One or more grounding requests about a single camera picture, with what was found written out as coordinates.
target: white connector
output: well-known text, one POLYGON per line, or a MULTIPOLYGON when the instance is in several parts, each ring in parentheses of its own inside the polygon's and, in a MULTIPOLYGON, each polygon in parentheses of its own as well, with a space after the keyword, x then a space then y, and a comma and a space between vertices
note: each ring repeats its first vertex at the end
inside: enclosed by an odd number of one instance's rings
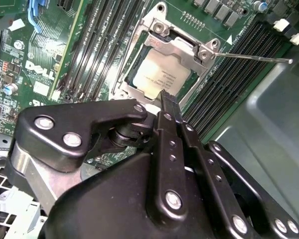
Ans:
POLYGON ((283 32, 283 30, 289 25, 289 22, 286 19, 281 18, 279 21, 275 21, 274 29, 279 32, 283 32))
POLYGON ((293 45, 296 45, 298 46, 299 45, 299 33, 297 33, 296 35, 293 35, 290 39, 290 42, 293 44, 293 45))

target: capacitor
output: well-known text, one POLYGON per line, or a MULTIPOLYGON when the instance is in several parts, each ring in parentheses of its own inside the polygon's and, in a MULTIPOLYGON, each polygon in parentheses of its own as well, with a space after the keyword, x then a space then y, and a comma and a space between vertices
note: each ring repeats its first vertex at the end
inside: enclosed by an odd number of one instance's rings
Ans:
POLYGON ((258 12, 264 12, 268 8, 268 4, 266 2, 256 1, 254 2, 254 10, 258 12))
POLYGON ((3 88, 3 92, 7 95, 7 96, 11 96, 13 93, 18 91, 18 86, 14 83, 10 83, 7 84, 4 88, 3 88))
POLYGON ((13 46, 15 47, 15 49, 22 51, 25 48, 25 44, 23 43, 23 41, 17 40, 14 42, 13 46))

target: motherboard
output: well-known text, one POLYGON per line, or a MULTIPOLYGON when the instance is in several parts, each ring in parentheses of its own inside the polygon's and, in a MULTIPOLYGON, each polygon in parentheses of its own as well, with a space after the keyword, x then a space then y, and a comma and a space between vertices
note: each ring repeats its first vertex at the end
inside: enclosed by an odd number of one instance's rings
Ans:
MULTIPOLYGON (((214 52, 282 57, 299 45, 296 0, 0 2, 0 14, 13 17, 0 30, 0 132, 11 136, 27 107, 150 105, 165 89, 203 140, 274 65, 214 52)), ((89 162, 103 169, 134 151, 89 162)))

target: black connector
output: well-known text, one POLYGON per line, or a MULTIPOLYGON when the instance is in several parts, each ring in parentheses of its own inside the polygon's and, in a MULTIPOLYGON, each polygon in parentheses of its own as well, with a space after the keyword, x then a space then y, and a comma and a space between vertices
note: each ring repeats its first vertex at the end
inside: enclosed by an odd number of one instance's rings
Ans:
POLYGON ((65 11, 68 11, 71 9, 72 7, 72 4, 73 4, 73 0, 58 0, 56 5, 65 10, 65 11))

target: ram slot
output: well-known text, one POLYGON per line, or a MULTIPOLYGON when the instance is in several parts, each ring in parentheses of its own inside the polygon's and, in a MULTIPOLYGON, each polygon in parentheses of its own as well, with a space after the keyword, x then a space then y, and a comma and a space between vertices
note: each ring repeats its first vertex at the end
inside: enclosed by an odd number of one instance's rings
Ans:
POLYGON ((130 8, 130 10, 126 13, 127 18, 124 21, 123 26, 121 28, 120 36, 117 39, 117 41, 115 42, 115 47, 112 48, 111 54, 104 64, 104 68, 102 69, 102 71, 100 73, 100 76, 98 78, 96 86, 93 88, 93 91, 94 91, 93 96, 92 96, 93 100, 97 100, 97 97, 100 93, 102 85, 104 84, 104 82, 108 76, 110 68, 112 67, 113 62, 114 62, 115 58, 117 57, 117 55, 123 45, 123 42, 128 35, 128 32, 130 31, 131 23, 133 22, 133 19, 135 19, 135 17, 137 16, 137 13, 140 11, 140 9, 142 7, 143 7, 142 1, 138 1, 138 0, 134 1, 132 8, 130 8))
POLYGON ((82 66, 82 61, 91 43, 93 32, 95 31, 101 19, 105 2, 105 0, 94 0, 92 3, 92 9, 90 11, 88 20, 85 23, 85 29, 83 30, 79 45, 75 49, 65 82, 63 82, 65 85, 63 92, 67 92, 69 88, 73 88, 75 84, 74 80, 76 79, 82 66))
POLYGON ((105 41, 109 26, 118 8, 117 2, 118 1, 116 0, 108 0, 103 7, 101 19, 96 30, 93 32, 91 44, 88 46, 80 70, 71 88, 71 94, 73 98, 77 97, 77 93, 80 91, 84 81, 86 80, 86 77, 91 71, 91 67, 93 66, 95 58, 99 54, 100 46, 102 45, 103 41, 105 41))
POLYGON ((129 12, 131 12, 132 7, 134 6, 133 3, 136 1, 130 1, 130 0, 124 0, 121 1, 120 5, 119 5, 119 11, 117 12, 117 14, 114 17, 114 21, 112 22, 111 26, 110 26, 110 31, 109 34, 106 37, 106 41, 103 42, 103 45, 101 46, 101 51, 98 55, 98 57, 95 59, 95 62, 93 64, 93 68, 92 71, 90 71, 89 76, 87 78, 87 80, 85 81, 84 87, 82 92, 79 93, 79 96, 81 99, 83 99, 84 101, 89 99, 92 92, 93 92, 93 83, 95 82, 94 78, 96 73, 100 70, 100 63, 103 60, 104 55, 107 55, 107 58, 105 60, 105 63, 101 69, 101 73, 99 75, 102 74, 103 69, 106 67, 106 65, 108 64, 108 60, 109 58, 111 58, 112 53, 113 53, 113 49, 115 48, 115 45, 118 43, 118 41, 121 39, 121 33, 122 30, 124 30, 124 19, 126 18, 126 15, 129 14, 129 12))
MULTIPOLYGON (((274 33, 255 20, 232 53, 273 57, 283 46, 274 33)), ((195 127, 203 139, 227 110, 240 98, 268 63, 227 58, 208 80, 185 112, 184 119, 195 127)))

